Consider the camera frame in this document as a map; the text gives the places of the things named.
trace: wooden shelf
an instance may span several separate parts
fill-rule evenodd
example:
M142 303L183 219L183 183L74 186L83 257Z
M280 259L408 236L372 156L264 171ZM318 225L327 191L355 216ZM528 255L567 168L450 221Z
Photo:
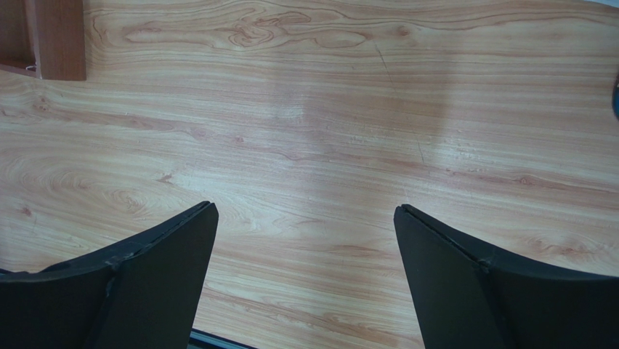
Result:
M81 0L3 0L0 6L0 70L86 80Z

